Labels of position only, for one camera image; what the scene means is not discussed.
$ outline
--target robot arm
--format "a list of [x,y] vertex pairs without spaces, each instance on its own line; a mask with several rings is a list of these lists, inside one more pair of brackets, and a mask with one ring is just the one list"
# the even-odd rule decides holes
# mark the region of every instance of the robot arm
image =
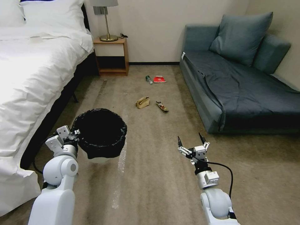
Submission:
[[54,158],[44,167],[42,193],[33,203],[29,225],[72,225],[79,131],[72,134],[68,126],[63,126],[57,129],[57,133],[46,141]]
[[221,189],[214,188],[218,185],[219,175],[208,166],[206,157],[210,145],[205,138],[199,134],[203,145],[194,148],[184,148],[178,137],[178,151],[190,159],[195,166],[195,175],[198,178],[198,185],[203,193],[200,195],[202,208],[209,225],[240,225],[232,209],[229,195]]

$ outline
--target bed frame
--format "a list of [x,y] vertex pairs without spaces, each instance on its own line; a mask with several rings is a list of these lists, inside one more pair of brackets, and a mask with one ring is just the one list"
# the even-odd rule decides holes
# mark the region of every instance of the bed frame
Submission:
[[[84,25],[88,30],[90,30],[85,6],[83,5],[81,9],[84,15]],[[50,133],[52,127],[56,123],[62,111],[65,109],[71,96],[74,95],[74,91],[87,71],[89,74],[98,75],[95,53],[91,53],[81,64],[77,65],[74,77],[64,87],[61,96],[54,102],[50,112],[46,115],[41,125],[31,138],[20,162],[21,168],[29,168],[30,164],[34,160],[34,157],[40,150],[40,143]]]

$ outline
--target bed leg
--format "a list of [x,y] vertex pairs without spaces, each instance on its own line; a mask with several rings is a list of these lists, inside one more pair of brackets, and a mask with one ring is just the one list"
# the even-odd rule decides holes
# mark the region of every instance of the bed leg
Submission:
[[73,95],[72,95],[72,96],[73,96],[74,102],[75,102],[75,103],[78,103],[79,101],[78,101],[78,99],[77,99],[77,97],[76,97],[75,93],[73,93]]

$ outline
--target sofa armrest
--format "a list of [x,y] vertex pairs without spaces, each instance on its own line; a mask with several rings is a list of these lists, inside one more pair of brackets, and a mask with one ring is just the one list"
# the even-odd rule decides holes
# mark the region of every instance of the sofa armrest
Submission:
[[186,25],[182,51],[205,51],[217,37],[219,25]]
[[290,47],[291,44],[289,42],[267,34],[256,53],[253,67],[267,74],[273,74]]

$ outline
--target sofa cushion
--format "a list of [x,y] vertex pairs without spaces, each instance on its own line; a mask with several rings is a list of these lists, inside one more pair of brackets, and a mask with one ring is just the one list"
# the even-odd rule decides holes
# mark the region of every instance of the sofa cushion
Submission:
[[253,67],[267,74],[274,73],[290,47],[289,42],[267,34],[263,38],[254,58]]
[[203,90],[222,108],[220,131],[300,128],[300,92],[211,51],[186,51]]
[[228,59],[251,66],[258,46],[273,18],[273,12],[255,16],[224,15],[219,35],[210,50]]

